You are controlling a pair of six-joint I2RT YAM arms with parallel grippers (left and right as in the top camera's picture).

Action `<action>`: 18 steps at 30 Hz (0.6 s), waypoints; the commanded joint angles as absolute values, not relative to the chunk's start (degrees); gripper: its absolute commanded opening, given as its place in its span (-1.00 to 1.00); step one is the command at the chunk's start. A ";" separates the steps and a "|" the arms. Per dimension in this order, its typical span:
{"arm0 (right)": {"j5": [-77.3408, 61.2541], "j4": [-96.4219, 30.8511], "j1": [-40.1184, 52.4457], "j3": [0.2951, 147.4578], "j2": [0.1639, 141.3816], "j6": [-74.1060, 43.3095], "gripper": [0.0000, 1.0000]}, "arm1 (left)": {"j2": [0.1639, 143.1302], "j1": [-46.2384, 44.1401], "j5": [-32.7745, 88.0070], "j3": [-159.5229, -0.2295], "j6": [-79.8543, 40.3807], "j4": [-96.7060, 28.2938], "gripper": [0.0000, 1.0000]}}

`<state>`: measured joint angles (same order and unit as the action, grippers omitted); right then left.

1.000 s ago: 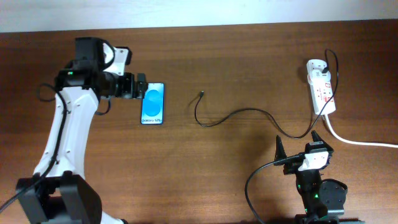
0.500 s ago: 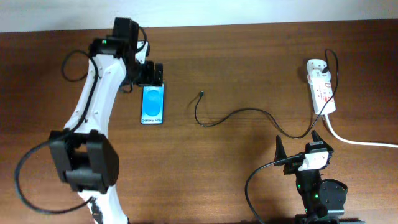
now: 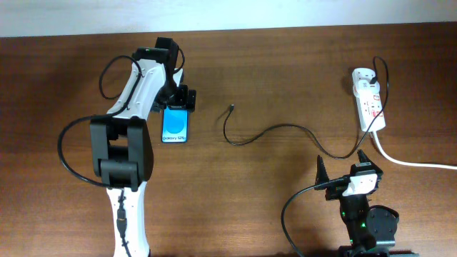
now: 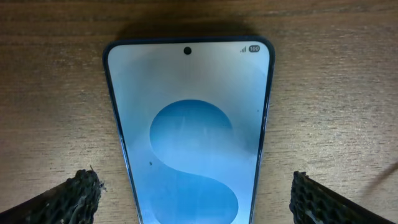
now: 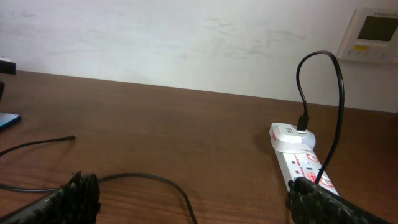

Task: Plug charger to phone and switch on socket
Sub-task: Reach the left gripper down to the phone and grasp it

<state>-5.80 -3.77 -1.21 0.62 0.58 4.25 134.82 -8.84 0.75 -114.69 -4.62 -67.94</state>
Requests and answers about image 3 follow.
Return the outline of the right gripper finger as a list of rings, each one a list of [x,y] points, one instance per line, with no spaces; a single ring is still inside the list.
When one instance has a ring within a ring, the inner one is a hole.
[[[357,155],[361,166],[373,169],[375,171],[379,171],[379,167],[377,167],[377,165],[374,162],[372,162],[372,160],[369,157],[367,157],[363,150],[357,150]]]
[[[323,158],[320,155],[317,156],[316,165],[317,165],[317,172],[316,172],[315,184],[319,185],[322,183],[326,183],[328,181],[328,174],[326,172]]]

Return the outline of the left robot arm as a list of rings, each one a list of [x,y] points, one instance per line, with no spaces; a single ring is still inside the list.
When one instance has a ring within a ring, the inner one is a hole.
[[[183,83],[182,55],[171,38],[139,47],[131,74],[105,118],[90,123],[94,173],[106,188],[114,223],[115,256],[150,256],[144,197],[154,167],[147,120],[153,111],[194,111],[196,91]]]

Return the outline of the blue Samsung Galaxy smartphone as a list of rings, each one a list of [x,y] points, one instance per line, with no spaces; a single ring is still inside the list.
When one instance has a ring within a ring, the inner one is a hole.
[[[163,143],[186,143],[189,132],[189,112],[164,110],[161,140]]]

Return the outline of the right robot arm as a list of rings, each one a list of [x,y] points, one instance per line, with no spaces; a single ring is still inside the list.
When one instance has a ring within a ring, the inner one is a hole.
[[[383,171],[362,151],[359,162],[350,172],[331,180],[323,158],[317,157],[315,189],[324,190],[327,201],[339,201],[339,213],[348,231],[351,244],[338,248],[339,256],[417,256],[413,251],[392,251],[396,245],[397,211],[382,205],[371,206],[368,196],[381,182]]]

